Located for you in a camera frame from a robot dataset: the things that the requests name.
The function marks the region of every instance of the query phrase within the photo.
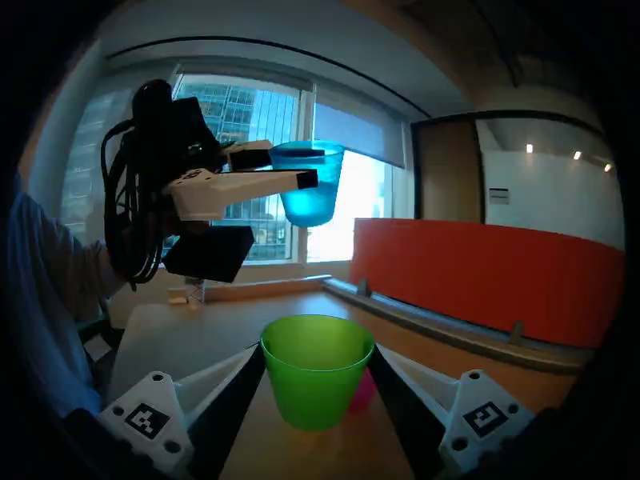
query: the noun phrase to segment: wooden table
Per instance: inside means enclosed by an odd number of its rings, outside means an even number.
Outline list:
[[[482,369],[534,412],[558,405],[575,380],[572,375],[527,370],[460,350],[325,291],[279,293],[208,303],[196,311],[188,306],[136,307],[114,366],[110,401],[152,370],[178,380],[211,366],[254,344],[269,322],[292,314],[326,314],[358,322],[378,343],[454,378]],[[410,478],[411,470],[379,396],[366,411],[348,414],[332,430],[301,432],[280,417],[265,374],[222,472],[223,478],[258,475]]]

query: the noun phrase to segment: window blind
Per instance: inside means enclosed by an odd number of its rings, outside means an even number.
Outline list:
[[[400,168],[405,167],[402,119],[380,104],[318,85],[314,138]]]

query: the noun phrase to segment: blue sleeve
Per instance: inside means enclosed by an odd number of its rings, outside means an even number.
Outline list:
[[[42,260],[58,296],[77,322],[96,319],[101,298],[109,298],[123,285],[111,267],[103,242],[84,246],[71,231],[48,218],[28,195],[22,196],[33,225],[38,228]]]

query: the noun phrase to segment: robotic arm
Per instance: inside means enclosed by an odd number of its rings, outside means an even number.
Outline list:
[[[143,85],[132,110],[132,119],[104,137],[101,168],[107,248],[133,290],[152,279],[161,261],[171,273],[232,282],[254,242],[248,226],[184,231],[161,259],[164,213],[176,211],[183,221],[216,220],[231,203],[318,186],[315,170],[255,171],[271,165],[270,142],[221,144],[206,126],[198,100],[172,100],[163,80]],[[120,148],[107,166],[106,145],[119,134]],[[213,262],[212,251],[224,255]]]

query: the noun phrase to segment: orange panel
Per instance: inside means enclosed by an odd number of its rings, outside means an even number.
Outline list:
[[[595,347],[620,300],[624,253],[583,238],[467,222],[356,220],[350,278],[468,322]]]

